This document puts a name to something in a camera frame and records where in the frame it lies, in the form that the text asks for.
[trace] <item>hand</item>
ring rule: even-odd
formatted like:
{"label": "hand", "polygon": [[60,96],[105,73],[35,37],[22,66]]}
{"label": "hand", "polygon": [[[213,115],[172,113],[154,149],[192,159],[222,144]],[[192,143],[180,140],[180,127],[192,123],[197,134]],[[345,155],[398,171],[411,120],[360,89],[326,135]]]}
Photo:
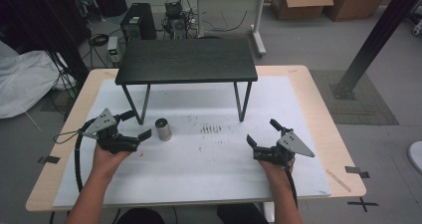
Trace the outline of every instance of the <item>hand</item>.
{"label": "hand", "polygon": [[120,164],[131,154],[128,151],[121,151],[112,154],[103,150],[98,144],[94,151],[93,169],[90,176],[110,182]]}
{"label": "hand", "polygon": [[265,170],[273,193],[280,189],[291,189],[289,178],[281,165],[273,164],[268,161],[259,161],[259,163]]}

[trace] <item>white table leg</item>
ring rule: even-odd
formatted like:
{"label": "white table leg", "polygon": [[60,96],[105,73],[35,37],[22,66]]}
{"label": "white table leg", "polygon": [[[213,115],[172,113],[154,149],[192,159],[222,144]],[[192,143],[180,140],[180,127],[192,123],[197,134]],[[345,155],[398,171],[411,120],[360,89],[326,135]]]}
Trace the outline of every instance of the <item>white table leg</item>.
{"label": "white table leg", "polygon": [[258,6],[257,6],[257,15],[255,16],[255,24],[251,25],[252,28],[252,35],[254,36],[255,43],[258,48],[258,53],[263,56],[267,53],[264,47],[263,40],[260,35],[260,22],[261,22],[261,14],[263,11],[264,6],[264,0],[258,0]]}
{"label": "white table leg", "polygon": [[196,32],[198,38],[204,36],[204,27],[202,26],[201,3],[202,0],[196,0],[196,12],[198,13],[198,30]]}

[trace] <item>metal post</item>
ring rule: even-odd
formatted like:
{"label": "metal post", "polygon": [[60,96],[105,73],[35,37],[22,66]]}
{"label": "metal post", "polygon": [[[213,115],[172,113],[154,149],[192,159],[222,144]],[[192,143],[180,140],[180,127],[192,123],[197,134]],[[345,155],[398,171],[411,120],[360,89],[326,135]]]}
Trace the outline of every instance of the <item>metal post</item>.
{"label": "metal post", "polygon": [[416,2],[418,0],[391,0],[344,76],[331,87],[336,99],[354,99],[352,91],[357,82]]}

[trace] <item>concrete floor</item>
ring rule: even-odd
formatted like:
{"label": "concrete floor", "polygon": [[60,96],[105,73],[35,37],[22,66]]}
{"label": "concrete floor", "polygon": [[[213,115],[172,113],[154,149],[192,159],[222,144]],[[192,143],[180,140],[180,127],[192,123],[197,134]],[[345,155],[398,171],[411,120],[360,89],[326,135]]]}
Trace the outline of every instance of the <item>concrete floor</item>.
{"label": "concrete floor", "polygon": [[[153,12],[163,12],[166,0],[126,0],[149,2]],[[305,65],[310,70],[346,70],[372,30],[384,8],[369,19],[334,23],[322,15],[318,19],[278,21],[269,6],[265,6],[261,35],[267,55],[255,56],[260,65]],[[224,12],[228,28],[242,20],[244,12]],[[155,25],[161,15],[154,16]],[[209,12],[204,19],[214,27],[225,24],[218,12]],[[207,35],[250,37],[249,25],[254,21],[248,12],[239,29],[228,33],[207,32]],[[92,21],[93,33],[108,34],[119,28],[118,19]],[[300,212],[305,223],[422,223],[422,174],[410,163],[407,149],[422,139],[422,38],[411,34],[413,24],[405,20],[373,61],[367,71],[371,81],[394,113],[399,125],[338,125],[337,128],[356,166],[367,171],[363,179],[367,193],[367,212],[359,198],[301,200]],[[81,54],[89,50],[80,46]],[[99,54],[106,60],[105,48]],[[103,65],[93,55],[94,67]],[[88,67],[90,59],[85,59]],[[50,153],[52,136],[59,133],[64,122],[57,112],[40,112],[44,101],[32,107],[28,114],[42,129],[39,131],[25,114],[0,119],[2,155],[0,158],[0,223],[47,223],[50,213],[25,210],[25,203],[43,168],[37,160]],[[176,223],[170,207],[155,208],[168,224]],[[115,209],[107,209],[104,223],[111,223]],[[176,207],[179,223],[221,223],[215,206]],[[62,223],[66,212],[57,213],[55,223]]]}

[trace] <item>person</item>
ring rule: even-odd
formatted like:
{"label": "person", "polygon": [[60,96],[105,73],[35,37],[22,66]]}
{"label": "person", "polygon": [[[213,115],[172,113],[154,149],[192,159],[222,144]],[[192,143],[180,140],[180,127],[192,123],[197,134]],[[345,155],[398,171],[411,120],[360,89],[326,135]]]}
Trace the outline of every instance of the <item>person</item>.
{"label": "person", "polygon": [[[96,145],[93,168],[77,202],[65,222],[66,224],[101,223],[106,189],[118,167],[128,156],[130,156],[130,152],[121,151],[117,154],[112,154],[101,149],[98,144]],[[259,161],[259,163],[265,170],[271,192],[273,193],[275,223],[302,223],[301,215],[292,195],[289,179],[282,167],[266,161]],[[150,212],[153,212],[149,209],[144,209],[144,211],[143,214],[145,215],[151,215]],[[124,219],[124,217],[130,216],[131,214],[133,213],[129,211],[120,219]],[[161,217],[153,216],[153,218],[157,219],[157,223],[163,223]]]}

